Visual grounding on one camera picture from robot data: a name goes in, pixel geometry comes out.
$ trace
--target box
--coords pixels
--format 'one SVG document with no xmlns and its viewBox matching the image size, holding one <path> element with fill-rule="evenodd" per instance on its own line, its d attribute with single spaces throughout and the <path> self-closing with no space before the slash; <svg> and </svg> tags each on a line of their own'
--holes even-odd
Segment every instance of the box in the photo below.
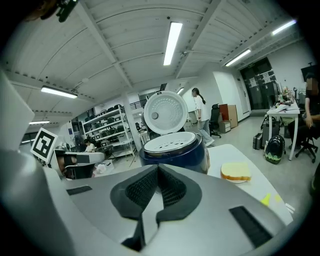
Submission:
<svg viewBox="0 0 320 256">
<path fill-rule="evenodd" d="M 238 115 L 237 115 L 237 107 L 236 105 L 228 105 L 228 115 L 229 121 L 231 124 L 231 128 L 238 126 Z"/>
<path fill-rule="evenodd" d="M 229 121 L 222 121 L 219 123 L 219 131 L 223 134 L 231 131 L 231 124 Z"/>
</svg>

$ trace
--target floor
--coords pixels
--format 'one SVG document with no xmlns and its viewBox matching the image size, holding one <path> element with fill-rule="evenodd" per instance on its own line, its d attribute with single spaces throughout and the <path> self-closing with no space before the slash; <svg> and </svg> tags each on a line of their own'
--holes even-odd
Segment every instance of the floor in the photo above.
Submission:
<svg viewBox="0 0 320 256">
<path fill-rule="evenodd" d="M 282 156 L 279 164 L 267 162 L 263 155 L 263 150 L 253 149 L 253 136 L 260 131 L 263 117 L 250 117 L 242 122 L 230 132 L 221 134 L 222 138 L 214 137 L 216 146 L 232 144 L 245 154 L 265 175 L 270 183 L 277 190 L 285 203 L 291 205 L 295 212 L 293 218 L 304 212 L 304 209 L 311 200 L 309 195 L 310 181 L 319 164 L 320 157 L 315 163 L 307 153 L 302 153 L 298 158 L 293 156 L 289 161 L 291 144 L 290 139 L 285 139 L 287 154 Z M 193 125 L 186 131 L 197 132 L 197 126 Z M 284 135 L 284 128 L 280 130 L 280 135 Z M 315 145 L 320 147 L 320 140 L 315 141 Z M 141 166 L 137 153 L 133 161 L 133 156 L 117 158 L 113 161 L 114 170 L 111 174 L 124 172 Z"/>
</svg>

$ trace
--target person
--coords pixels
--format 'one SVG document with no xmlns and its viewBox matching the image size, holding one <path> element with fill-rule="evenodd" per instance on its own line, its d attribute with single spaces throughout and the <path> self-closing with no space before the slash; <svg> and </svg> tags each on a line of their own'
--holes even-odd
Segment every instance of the person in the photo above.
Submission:
<svg viewBox="0 0 320 256">
<path fill-rule="evenodd" d="M 89 139 L 86 138 L 84 140 L 84 144 L 86 145 L 86 149 L 84 152 L 90 153 L 95 151 L 95 145 L 91 143 Z"/>
<path fill-rule="evenodd" d="M 313 73 L 306 74 L 305 90 L 305 114 L 298 119 L 298 131 L 296 134 L 295 149 L 301 148 L 301 143 L 305 142 L 309 136 L 317 137 L 320 135 L 320 95 L 319 84 Z M 295 122 L 288 125 L 291 141 L 294 141 Z"/>
<path fill-rule="evenodd" d="M 210 114 L 205 106 L 206 101 L 199 93 L 198 88 L 192 89 L 192 96 L 194 97 L 196 110 L 198 113 L 198 130 L 203 137 L 204 144 L 206 147 L 210 145 L 214 146 L 213 143 L 215 140 L 210 136 L 210 130 L 209 130 Z"/>
</svg>

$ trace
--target door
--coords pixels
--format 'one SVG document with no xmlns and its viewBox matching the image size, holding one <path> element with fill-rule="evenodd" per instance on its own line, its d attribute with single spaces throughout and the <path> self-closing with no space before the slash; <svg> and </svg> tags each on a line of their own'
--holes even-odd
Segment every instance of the door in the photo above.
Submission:
<svg viewBox="0 0 320 256">
<path fill-rule="evenodd" d="M 240 70 L 248 92 L 251 110 L 270 109 L 278 99 L 275 89 L 276 77 L 268 58 Z"/>
<path fill-rule="evenodd" d="M 237 85 L 238 92 L 239 92 L 239 95 L 240 95 L 242 113 L 245 114 L 245 113 L 249 112 L 246 90 L 245 90 L 244 84 L 241 82 L 240 78 L 237 78 L 235 83 Z"/>
</svg>

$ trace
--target white shirt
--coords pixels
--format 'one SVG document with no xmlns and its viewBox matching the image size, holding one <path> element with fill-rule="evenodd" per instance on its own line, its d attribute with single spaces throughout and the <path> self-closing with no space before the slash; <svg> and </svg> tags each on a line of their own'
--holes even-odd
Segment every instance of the white shirt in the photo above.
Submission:
<svg viewBox="0 0 320 256">
<path fill-rule="evenodd" d="M 202 98 L 198 95 L 194 98 L 196 109 L 201 110 L 201 121 L 209 120 L 211 115 L 209 114 L 209 111 L 207 110 L 206 105 L 202 102 Z"/>
<path fill-rule="evenodd" d="M 93 143 L 91 143 L 89 146 L 86 146 L 86 149 L 84 152 L 92 152 L 95 150 L 95 145 Z"/>
</svg>

